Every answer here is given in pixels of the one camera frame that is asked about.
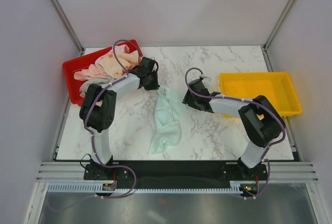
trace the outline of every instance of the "yellow bin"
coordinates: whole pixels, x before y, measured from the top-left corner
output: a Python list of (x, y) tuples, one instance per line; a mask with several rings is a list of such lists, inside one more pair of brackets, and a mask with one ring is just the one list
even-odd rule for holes
[(222, 73), (219, 84), (223, 94), (239, 98), (264, 95), (282, 117), (302, 113), (291, 77), (286, 72)]

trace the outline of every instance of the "marble tabletop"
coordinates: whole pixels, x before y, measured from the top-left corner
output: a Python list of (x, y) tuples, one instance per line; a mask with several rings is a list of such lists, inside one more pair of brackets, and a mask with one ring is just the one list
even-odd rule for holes
[[(90, 48), (86, 54), (100, 49)], [(185, 72), (199, 67), (211, 78), (204, 80), (210, 92), (219, 91), (220, 73), (266, 72), (259, 46), (211, 46), (211, 47), (146, 47), (142, 51), (159, 63), (159, 84), (184, 96), (187, 88)], [(192, 72), (188, 80), (198, 78)], [(116, 160), (236, 160), (244, 152), (248, 136), (242, 121), (227, 118), (223, 114), (211, 114), (190, 107), (180, 119), (182, 137), (180, 143), (158, 155), (148, 155), (155, 133), (154, 108), (156, 91), (136, 90), (116, 103), (115, 119), (109, 129), (110, 150)], [(60, 147), (58, 160), (80, 160), (92, 153), (89, 133), (79, 118), (78, 105), (71, 104)], [(273, 146), (267, 158), (293, 159), (288, 138)]]

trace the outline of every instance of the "reflective floor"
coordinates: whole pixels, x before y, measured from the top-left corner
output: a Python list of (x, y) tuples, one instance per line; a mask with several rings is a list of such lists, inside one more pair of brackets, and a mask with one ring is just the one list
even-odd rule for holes
[[(62, 208), (83, 193), (48, 193), (49, 204)], [(256, 200), (226, 194), (143, 194), (123, 199), (91, 198), (63, 212), (44, 206), (39, 223), (317, 223), (305, 185), (268, 185)]]

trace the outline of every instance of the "white wall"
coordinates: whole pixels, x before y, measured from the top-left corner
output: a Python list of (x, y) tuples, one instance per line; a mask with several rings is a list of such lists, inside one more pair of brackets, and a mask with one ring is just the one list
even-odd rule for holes
[(0, 0), (0, 222), (23, 222), (78, 56), (49, 0)]
[(332, 1), (297, 0), (269, 53), (288, 71), (303, 114), (291, 117), (302, 158), (316, 167), (332, 210)]
[(264, 44), (287, 0), (59, 0), (84, 47)]

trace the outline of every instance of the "light blue cloth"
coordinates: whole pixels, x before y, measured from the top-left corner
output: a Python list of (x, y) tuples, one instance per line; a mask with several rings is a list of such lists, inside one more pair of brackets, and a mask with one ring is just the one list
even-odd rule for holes
[(186, 111), (182, 98), (171, 89), (160, 86), (155, 108), (156, 133), (152, 138), (150, 155), (159, 154), (181, 139), (179, 120)]

